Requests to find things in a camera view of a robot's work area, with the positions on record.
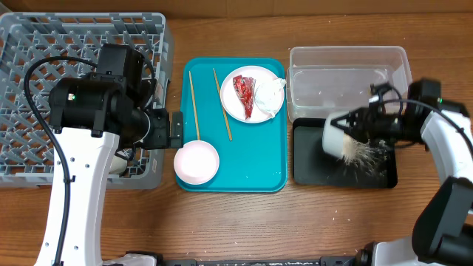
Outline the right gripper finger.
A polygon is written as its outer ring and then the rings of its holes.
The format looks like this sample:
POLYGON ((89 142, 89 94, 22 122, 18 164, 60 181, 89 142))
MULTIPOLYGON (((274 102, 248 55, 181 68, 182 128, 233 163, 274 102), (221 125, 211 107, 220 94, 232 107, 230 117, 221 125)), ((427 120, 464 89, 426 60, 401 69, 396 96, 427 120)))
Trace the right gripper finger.
POLYGON ((335 112, 332 116, 334 123, 363 123, 368 113, 367 107, 360 107, 351 111, 335 112))
POLYGON ((342 132, 344 134, 350 136, 352 139, 354 139, 356 141, 368 141, 369 140, 369 133, 365 129, 365 127, 362 126, 361 124, 351 126, 351 125, 341 125, 341 124, 332 123, 331 126, 342 130, 342 132))

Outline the grey-green bowl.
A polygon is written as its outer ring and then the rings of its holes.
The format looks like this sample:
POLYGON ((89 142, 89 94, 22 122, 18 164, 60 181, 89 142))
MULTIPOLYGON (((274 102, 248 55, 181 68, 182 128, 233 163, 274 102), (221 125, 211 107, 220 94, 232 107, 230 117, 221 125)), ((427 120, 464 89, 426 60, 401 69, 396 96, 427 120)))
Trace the grey-green bowl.
POLYGON ((344 133, 343 130, 332 126, 331 122, 347 112, 334 112, 328 115, 325 120, 323 135, 322 135, 322 148, 326 154, 329 154, 337 159, 344 159, 348 152, 348 148, 352 143, 351 137, 344 133))

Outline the white rice grains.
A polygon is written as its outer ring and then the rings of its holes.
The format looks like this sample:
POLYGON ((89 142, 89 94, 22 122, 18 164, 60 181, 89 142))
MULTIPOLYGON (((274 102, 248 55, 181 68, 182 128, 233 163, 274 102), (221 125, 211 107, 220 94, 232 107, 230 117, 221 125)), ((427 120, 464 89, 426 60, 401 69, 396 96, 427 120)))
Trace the white rice grains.
POLYGON ((389 147, 385 140, 362 143, 344 136, 342 146, 342 160, 347 166, 355 166, 369 176, 384 175, 384 164, 388 158, 389 147))

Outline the wooden chopstick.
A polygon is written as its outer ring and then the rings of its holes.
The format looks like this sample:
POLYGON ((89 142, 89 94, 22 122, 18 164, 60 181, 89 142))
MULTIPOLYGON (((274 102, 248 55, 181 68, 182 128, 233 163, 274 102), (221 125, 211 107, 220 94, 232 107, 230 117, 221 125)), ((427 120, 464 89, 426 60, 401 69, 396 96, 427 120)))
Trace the wooden chopstick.
POLYGON ((190 83, 191 100, 192 100, 192 105, 193 105, 194 122, 195 122, 197 140, 200 140, 200 127, 199 127, 198 114, 197 114, 197 105, 195 101, 194 83, 193 83, 192 74, 190 70, 188 71, 188 77, 189 77, 189 83, 190 83))
POLYGON ((216 87, 217 87, 218 95, 220 97, 220 105, 221 105, 221 108, 222 108, 222 113, 223 113, 223 117, 224 117, 224 121, 225 121, 225 126, 226 126, 227 133, 228 133, 228 139, 229 139, 230 142, 232 142, 233 141, 233 136, 232 136, 232 133, 231 133, 231 128, 230 128, 229 122, 228 122, 227 112, 226 112, 225 107, 223 106, 223 103, 222 103, 221 89, 220 89, 220 83, 219 83, 219 80, 218 80, 218 77, 217 77, 217 72, 216 72, 215 68, 213 68, 212 70, 213 70, 213 74, 214 74, 214 80, 215 80, 215 84, 216 84, 216 87))

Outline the red snack wrapper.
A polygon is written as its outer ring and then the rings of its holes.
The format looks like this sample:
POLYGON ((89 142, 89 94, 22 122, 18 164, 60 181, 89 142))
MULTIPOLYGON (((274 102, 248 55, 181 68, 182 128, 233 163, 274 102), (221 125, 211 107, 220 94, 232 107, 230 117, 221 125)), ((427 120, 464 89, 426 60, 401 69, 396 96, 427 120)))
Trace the red snack wrapper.
POLYGON ((233 86, 237 97, 245 110, 245 119, 248 120, 253 112, 254 86, 256 80, 252 77, 238 75, 233 78, 233 86))

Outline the white napkin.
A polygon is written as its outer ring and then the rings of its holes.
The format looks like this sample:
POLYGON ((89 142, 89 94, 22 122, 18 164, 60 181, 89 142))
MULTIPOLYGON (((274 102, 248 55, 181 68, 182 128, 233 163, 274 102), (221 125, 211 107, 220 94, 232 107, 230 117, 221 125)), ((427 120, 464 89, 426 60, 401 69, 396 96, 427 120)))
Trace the white napkin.
POLYGON ((255 91, 254 100, 258 108, 274 118, 284 103, 286 80, 277 78, 260 84, 255 91))

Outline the white cup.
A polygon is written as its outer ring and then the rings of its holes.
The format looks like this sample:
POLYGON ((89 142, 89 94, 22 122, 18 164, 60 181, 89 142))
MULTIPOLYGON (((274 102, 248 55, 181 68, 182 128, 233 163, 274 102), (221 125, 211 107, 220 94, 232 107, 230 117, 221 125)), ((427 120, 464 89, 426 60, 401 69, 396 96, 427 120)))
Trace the white cup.
POLYGON ((127 160, 114 156, 110 165, 109 174, 122 174, 126 170, 127 165, 127 160))

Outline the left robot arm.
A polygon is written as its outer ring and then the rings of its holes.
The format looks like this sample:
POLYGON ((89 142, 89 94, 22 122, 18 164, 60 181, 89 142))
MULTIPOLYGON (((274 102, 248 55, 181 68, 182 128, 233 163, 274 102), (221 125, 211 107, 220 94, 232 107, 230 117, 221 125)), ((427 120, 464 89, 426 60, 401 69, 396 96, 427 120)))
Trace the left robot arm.
POLYGON ((149 106, 156 80, 143 70, 151 65, 131 47, 104 44, 91 72, 52 88, 50 115, 38 117, 54 148, 38 265, 102 265, 103 204, 115 153, 183 146, 183 114, 149 106))

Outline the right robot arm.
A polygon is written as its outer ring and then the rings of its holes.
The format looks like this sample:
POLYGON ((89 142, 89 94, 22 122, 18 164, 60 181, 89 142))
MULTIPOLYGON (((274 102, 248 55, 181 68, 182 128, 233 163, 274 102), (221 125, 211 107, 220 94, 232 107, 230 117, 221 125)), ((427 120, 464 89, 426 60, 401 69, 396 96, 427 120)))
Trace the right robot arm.
POLYGON ((407 96, 392 99, 396 113, 384 108, 390 83, 372 85, 366 107, 334 112, 325 121, 322 148, 346 164, 371 166, 382 149, 398 141, 420 143, 430 151, 440 188, 418 217, 410 237, 372 243, 352 265, 471 265, 472 124, 464 104, 444 100, 439 81, 420 79, 407 96))

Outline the clear plastic waste bin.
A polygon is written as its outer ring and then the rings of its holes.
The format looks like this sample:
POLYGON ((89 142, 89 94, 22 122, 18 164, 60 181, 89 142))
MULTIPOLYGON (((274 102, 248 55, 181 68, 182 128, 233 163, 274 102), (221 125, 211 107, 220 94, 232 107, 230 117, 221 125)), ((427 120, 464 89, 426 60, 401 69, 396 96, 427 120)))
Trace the clear plastic waste bin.
POLYGON ((286 80, 287 115, 294 121, 366 106, 372 84, 390 83, 405 95, 412 74, 400 46, 294 47, 286 80))

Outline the black waste tray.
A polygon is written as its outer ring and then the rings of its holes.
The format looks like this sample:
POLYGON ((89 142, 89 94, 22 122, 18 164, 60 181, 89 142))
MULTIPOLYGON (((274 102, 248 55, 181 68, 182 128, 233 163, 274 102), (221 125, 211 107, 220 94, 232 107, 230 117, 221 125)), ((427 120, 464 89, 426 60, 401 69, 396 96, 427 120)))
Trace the black waste tray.
POLYGON ((393 147, 376 153, 366 166, 345 164, 324 153, 324 119, 297 118, 293 122, 293 178, 300 185, 343 188, 394 188, 398 184, 393 147))

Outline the pink saucer plate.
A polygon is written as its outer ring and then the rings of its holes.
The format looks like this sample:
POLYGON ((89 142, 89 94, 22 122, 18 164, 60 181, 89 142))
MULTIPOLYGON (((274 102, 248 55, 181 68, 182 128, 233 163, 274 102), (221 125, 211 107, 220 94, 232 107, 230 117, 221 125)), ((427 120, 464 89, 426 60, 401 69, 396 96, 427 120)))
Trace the pink saucer plate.
POLYGON ((220 157, 217 150, 202 140, 192 140, 177 150, 174 171, 189 185, 202 185, 218 172, 220 157))

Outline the white round plate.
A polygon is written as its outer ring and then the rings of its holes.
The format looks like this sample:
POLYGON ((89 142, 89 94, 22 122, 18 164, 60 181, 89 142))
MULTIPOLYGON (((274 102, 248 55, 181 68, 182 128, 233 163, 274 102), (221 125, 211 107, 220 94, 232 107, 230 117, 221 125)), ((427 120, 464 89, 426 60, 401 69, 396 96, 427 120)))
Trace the white round plate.
POLYGON ((225 80, 222 82, 222 85, 220 86, 222 103, 225 107, 226 112, 234 119, 244 123, 262 123, 266 120, 273 119, 270 117, 270 115, 262 112, 258 108, 254 98, 252 115, 248 120, 245 119, 244 106, 237 97, 233 86, 233 78, 238 75, 242 75, 244 77, 252 77, 256 80, 256 84, 254 86, 254 94, 256 88, 260 84, 268 81, 273 81, 278 78, 273 72, 262 66, 242 66, 240 68, 235 69, 233 72, 227 75, 225 80))

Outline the teal serving tray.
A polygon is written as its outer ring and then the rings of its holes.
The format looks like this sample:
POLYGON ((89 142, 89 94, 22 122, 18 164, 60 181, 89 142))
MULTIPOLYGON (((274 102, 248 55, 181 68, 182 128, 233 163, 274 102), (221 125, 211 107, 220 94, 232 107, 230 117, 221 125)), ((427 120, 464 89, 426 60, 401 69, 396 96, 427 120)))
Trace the teal serving tray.
POLYGON ((178 179, 181 188, 193 192, 273 193, 288 179, 287 118, 281 109, 275 118, 262 123, 244 123, 228 116, 233 141, 228 133, 214 80, 213 68, 222 85, 228 74, 245 66, 269 69, 278 78, 285 76, 282 64, 273 58, 194 58, 183 70, 180 110, 183 113, 184 141, 197 139, 188 71, 194 83, 200 139, 218 152, 216 175, 202 185, 178 179))

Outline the grey plastic dish rack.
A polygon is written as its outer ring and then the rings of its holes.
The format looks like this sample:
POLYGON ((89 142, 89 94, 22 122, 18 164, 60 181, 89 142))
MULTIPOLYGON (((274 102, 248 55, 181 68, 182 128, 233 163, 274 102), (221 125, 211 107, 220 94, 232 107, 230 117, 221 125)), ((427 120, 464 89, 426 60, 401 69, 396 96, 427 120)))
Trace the grey plastic dish rack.
POLYGON ((5 13, 1 15, 1 186, 52 183, 53 147, 24 96, 30 65, 50 56, 98 61, 106 44, 132 47, 153 63, 149 106, 165 106, 174 39, 161 13, 5 13))

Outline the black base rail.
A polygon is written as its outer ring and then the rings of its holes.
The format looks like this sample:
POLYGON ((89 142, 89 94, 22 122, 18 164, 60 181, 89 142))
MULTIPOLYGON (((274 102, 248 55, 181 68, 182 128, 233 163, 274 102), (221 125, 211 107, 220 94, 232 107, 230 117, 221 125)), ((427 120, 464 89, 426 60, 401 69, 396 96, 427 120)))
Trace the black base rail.
POLYGON ((156 265, 156 266, 354 266, 354 265, 422 265, 412 249, 409 238, 394 242, 370 243, 354 256, 322 256, 318 259, 289 260, 223 260, 199 261, 196 259, 165 260, 156 253, 132 251, 105 265, 156 265))

